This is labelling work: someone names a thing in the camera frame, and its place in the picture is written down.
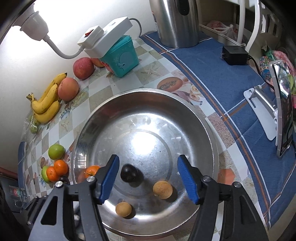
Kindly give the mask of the small orange tangerine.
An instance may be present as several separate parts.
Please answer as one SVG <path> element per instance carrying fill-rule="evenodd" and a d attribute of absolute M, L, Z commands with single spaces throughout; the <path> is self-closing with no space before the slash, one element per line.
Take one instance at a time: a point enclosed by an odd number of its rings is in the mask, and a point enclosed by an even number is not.
<path fill-rule="evenodd" d="M 84 171 L 84 176 L 85 178 L 88 178 L 90 176 L 95 176 L 95 174 L 97 173 L 97 171 L 100 169 L 100 166 L 98 165 L 92 165 L 89 166 L 88 168 L 86 168 L 86 170 Z"/>

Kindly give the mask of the dark plum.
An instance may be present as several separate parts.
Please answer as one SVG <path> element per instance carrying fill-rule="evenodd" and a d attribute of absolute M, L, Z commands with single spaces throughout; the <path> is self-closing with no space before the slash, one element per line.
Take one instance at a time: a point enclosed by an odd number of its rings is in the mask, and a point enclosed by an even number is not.
<path fill-rule="evenodd" d="M 124 164 L 120 172 L 121 180 L 127 183 L 134 182 L 138 177 L 138 170 L 131 164 Z"/>
<path fill-rule="evenodd" d="M 70 181 L 66 176 L 61 176 L 59 180 L 65 185 L 70 185 Z"/>

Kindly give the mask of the brown longan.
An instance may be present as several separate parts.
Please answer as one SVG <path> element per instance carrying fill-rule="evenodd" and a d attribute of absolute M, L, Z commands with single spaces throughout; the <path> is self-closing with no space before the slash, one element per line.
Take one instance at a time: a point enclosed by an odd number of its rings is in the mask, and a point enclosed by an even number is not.
<path fill-rule="evenodd" d="M 120 217 L 128 217 L 132 213 L 132 206 L 128 202 L 120 202 L 116 205 L 115 212 Z"/>
<path fill-rule="evenodd" d="M 158 181 L 154 184 L 153 193 L 160 199 L 168 199 L 173 193 L 173 187 L 167 181 Z"/>

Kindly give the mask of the large green jujube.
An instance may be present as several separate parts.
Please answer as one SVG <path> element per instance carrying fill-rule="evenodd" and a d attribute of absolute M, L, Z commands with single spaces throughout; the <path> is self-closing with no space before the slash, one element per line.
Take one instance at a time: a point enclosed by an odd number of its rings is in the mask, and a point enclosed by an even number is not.
<path fill-rule="evenodd" d="M 65 154 L 65 148 L 60 144 L 53 144 L 48 150 L 48 156 L 52 160 L 59 160 Z"/>

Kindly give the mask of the small green jujube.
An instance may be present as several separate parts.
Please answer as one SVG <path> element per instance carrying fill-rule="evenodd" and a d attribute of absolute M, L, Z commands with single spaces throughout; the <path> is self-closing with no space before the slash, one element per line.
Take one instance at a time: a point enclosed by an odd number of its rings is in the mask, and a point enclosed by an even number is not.
<path fill-rule="evenodd" d="M 47 169 L 48 169 L 48 166 L 44 166 L 44 167 L 42 168 L 42 172 L 41 172 L 41 174 L 42 174 L 42 178 L 43 178 L 43 180 L 44 180 L 46 183 L 50 183 L 51 181 L 49 180 L 49 178 L 48 178 L 48 176 L 47 176 Z"/>

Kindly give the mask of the bag of green fruits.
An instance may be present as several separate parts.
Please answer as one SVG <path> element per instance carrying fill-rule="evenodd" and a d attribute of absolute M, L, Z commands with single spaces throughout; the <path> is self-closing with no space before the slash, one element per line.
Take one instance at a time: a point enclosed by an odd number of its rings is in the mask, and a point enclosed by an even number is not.
<path fill-rule="evenodd" d="M 29 130 L 32 134 L 37 134 L 39 131 L 40 122 L 37 121 L 32 114 L 27 116 L 25 120 L 25 129 Z"/>

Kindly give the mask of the large steel bowl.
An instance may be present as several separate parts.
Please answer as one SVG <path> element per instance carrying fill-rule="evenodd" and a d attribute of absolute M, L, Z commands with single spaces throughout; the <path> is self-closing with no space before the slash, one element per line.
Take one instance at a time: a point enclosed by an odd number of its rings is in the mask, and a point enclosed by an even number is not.
<path fill-rule="evenodd" d="M 91 113 L 74 142 L 73 181 L 80 182 L 89 166 L 105 166 L 113 154 L 121 165 L 137 168 L 138 177 L 127 183 L 117 176 L 98 209 L 107 230 L 130 238 L 165 237 L 195 217 L 198 206 L 189 199 L 177 168 L 180 155 L 213 179 L 219 170 L 218 148 L 205 118 L 189 102 L 159 89 L 118 94 Z M 154 195 L 158 181 L 172 185 L 171 197 Z M 120 202 L 132 206 L 128 217 L 116 214 Z"/>

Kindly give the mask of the yellow banana bunch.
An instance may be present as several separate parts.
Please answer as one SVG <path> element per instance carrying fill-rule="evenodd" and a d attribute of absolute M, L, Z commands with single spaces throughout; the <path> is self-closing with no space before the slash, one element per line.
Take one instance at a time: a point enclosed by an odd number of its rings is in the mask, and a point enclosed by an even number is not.
<path fill-rule="evenodd" d="M 58 87 L 62 80 L 67 77 L 67 73 L 57 75 L 48 85 L 43 95 L 39 100 L 36 100 L 33 93 L 30 93 L 26 98 L 31 103 L 33 117 L 39 123 L 49 122 L 58 112 L 60 108 L 60 100 L 58 97 Z"/>

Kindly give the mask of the peach coloured apple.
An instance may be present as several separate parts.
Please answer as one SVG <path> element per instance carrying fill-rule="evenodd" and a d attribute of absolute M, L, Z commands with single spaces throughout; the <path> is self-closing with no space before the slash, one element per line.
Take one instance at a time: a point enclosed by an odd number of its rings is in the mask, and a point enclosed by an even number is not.
<path fill-rule="evenodd" d="M 65 102 L 69 102 L 78 94 L 79 84 L 71 77 L 62 80 L 58 87 L 58 96 Z"/>

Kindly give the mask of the white phone stand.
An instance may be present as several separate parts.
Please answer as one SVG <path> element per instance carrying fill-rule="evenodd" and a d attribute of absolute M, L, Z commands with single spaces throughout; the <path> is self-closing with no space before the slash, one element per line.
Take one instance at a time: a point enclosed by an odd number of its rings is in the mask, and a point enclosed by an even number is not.
<path fill-rule="evenodd" d="M 243 92 L 243 95 L 256 114 L 269 141 L 277 136 L 277 107 L 262 90 L 260 85 Z"/>

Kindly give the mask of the blue cloth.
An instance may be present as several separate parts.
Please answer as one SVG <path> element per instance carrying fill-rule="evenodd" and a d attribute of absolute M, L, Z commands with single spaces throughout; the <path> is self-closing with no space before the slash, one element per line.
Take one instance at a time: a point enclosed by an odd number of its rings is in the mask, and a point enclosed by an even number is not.
<path fill-rule="evenodd" d="M 266 225 L 271 228 L 295 195 L 295 150 L 279 158 L 274 141 L 266 134 L 243 96 L 263 80 L 250 66 L 230 66 L 221 58 L 222 44 L 200 33 L 192 48 L 174 49 L 161 44 L 158 34 L 142 40 L 175 64 L 201 91 L 230 131 L 254 181 Z"/>

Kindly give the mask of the red apple middle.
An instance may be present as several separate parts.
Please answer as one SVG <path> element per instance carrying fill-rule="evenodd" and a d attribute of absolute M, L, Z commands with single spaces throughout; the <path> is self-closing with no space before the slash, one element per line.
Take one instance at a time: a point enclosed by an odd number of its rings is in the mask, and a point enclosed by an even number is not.
<path fill-rule="evenodd" d="M 94 70 L 94 65 L 88 57 L 80 58 L 73 64 L 73 73 L 80 80 L 85 80 L 90 77 Z"/>

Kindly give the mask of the red apple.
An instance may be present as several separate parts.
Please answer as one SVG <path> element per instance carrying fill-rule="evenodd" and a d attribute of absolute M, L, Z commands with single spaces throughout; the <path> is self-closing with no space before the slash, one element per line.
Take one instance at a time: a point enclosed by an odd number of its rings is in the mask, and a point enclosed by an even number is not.
<path fill-rule="evenodd" d="M 85 80 L 90 77 L 94 70 L 94 65 L 88 57 L 80 58 L 73 64 L 73 73 L 80 80 Z"/>
<path fill-rule="evenodd" d="M 104 64 L 98 58 L 90 58 L 92 64 L 98 68 L 104 68 Z"/>

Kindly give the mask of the patterned plastic tablecloth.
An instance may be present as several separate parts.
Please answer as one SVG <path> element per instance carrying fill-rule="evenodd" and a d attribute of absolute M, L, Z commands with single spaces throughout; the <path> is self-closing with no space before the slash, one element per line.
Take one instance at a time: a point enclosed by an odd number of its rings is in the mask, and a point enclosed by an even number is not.
<path fill-rule="evenodd" d="M 197 85 L 197 77 L 182 62 L 173 62 L 160 53 L 161 47 L 150 37 L 133 41 L 139 58 L 139 65 L 125 77 L 118 78 L 105 69 L 96 69 L 91 77 L 83 81 L 78 95 L 68 104 L 62 104 L 56 116 L 40 126 L 38 132 L 30 132 L 25 126 L 25 143 L 20 178 L 28 200 L 41 197 L 52 191 L 42 176 L 44 166 L 53 165 L 48 155 L 49 147 L 60 144 L 66 149 L 65 162 L 68 164 L 69 180 L 78 182 L 84 170 L 91 165 L 103 166 L 111 154 L 117 154 L 120 162 L 128 160 L 140 164 L 141 171 L 149 171 L 141 184 L 142 192 L 134 194 L 134 189 L 120 179 L 116 180 L 110 198 L 100 207 L 100 214 L 112 240 L 155 239 L 173 236 L 184 240 L 197 207 L 188 199 L 177 172 L 177 157 L 185 154 L 195 161 L 202 173 L 213 174 L 226 184 L 240 181 L 259 208 L 258 194 L 247 163 L 230 131 L 208 101 L 205 92 Z M 115 95 L 127 90 L 149 87 L 165 90 L 176 96 L 172 108 L 165 108 L 170 114 L 185 102 L 205 121 L 217 144 L 216 161 L 206 160 L 205 139 L 202 137 L 200 121 L 191 121 L 180 114 L 181 122 L 189 128 L 182 134 L 180 125 L 156 115 L 150 118 L 136 117 L 124 125 L 116 125 L 115 132 L 120 137 L 131 136 L 134 149 L 123 146 L 105 134 L 95 159 L 90 153 L 74 156 L 74 146 L 85 124 L 100 117 L 103 104 Z"/>

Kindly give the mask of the red apple right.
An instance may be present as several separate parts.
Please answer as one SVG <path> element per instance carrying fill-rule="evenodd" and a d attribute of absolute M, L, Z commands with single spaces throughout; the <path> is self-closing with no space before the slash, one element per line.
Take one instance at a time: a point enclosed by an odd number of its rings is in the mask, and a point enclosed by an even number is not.
<path fill-rule="evenodd" d="M 92 64 L 98 68 L 104 68 L 104 64 L 98 58 L 90 58 Z"/>

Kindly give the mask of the teal toy box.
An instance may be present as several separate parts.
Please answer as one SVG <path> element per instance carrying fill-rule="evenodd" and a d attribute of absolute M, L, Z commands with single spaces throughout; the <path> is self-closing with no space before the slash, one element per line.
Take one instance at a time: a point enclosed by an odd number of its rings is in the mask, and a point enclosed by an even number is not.
<path fill-rule="evenodd" d="M 132 38 L 122 36 L 102 57 L 100 62 L 117 77 L 123 77 L 139 64 Z"/>

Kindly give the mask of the black power adapter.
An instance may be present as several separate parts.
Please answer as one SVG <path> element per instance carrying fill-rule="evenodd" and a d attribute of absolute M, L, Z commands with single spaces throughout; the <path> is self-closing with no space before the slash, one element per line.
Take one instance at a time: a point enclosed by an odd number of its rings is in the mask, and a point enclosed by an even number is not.
<path fill-rule="evenodd" d="M 248 52 L 241 46 L 223 46 L 222 59 L 228 65 L 246 65 Z"/>

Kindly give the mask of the white power strip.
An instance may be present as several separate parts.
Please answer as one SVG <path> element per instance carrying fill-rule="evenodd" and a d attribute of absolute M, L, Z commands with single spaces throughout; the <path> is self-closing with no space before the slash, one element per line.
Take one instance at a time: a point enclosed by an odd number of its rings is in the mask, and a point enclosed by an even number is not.
<path fill-rule="evenodd" d="M 102 58 L 108 50 L 132 27 L 128 17 L 116 18 L 104 28 L 90 27 L 77 44 L 91 58 Z"/>

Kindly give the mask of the smartphone on stand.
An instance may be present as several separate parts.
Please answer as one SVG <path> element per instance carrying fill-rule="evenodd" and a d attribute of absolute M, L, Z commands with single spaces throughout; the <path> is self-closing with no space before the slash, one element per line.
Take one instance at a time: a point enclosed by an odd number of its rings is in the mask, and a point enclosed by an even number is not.
<path fill-rule="evenodd" d="M 293 107 L 290 71 L 283 60 L 269 63 L 277 105 L 277 156 L 282 157 L 293 140 Z"/>

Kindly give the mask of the steel thermos jug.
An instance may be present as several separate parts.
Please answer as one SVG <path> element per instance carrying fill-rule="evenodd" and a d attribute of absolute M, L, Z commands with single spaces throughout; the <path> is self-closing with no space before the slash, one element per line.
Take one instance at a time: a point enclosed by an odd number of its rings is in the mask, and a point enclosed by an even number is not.
<path fill-rule="evenodd" d="M 160 42 L 173 48 L 189 48 L 199 42 L 196 1 L 150 0 Z"/>

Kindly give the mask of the white gooseneck lamp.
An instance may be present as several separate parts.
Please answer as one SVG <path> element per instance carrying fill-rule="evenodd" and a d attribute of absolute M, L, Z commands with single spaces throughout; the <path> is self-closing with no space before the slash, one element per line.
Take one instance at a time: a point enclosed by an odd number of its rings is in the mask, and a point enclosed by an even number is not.
<path fill-rule="evenodd" d="M 19 26 L 20 31 L 24 32 L 31 39 L 36 41 L 43 40 L 46 42 L 53 51 L 63 59 L 74 59 L 83 50 L 84 47 L 80 47 L 79 50 L 73 55 L 64 54 L 50 39 L 48 36 L 48 26 L 44 19 L 40 16 L 39 11 L 34 10 L 34 4 L 31 4 L 13 23 L 13 26 Z"/>

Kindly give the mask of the white chair frame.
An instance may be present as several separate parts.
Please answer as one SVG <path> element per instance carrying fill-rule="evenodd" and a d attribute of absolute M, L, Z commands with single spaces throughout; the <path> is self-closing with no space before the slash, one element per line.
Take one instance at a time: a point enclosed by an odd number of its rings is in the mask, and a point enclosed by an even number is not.
<path fill-rule="evenodd" d="M 224 45 L 238 45 L 254 58 L 260 58 L 262 47 L 275 49 L 280 42 L 280 20 L 262 1 L 197 1 L 199 29 Z M 237 40 L 207 26 L 210 21 L 234 25 Z"/>

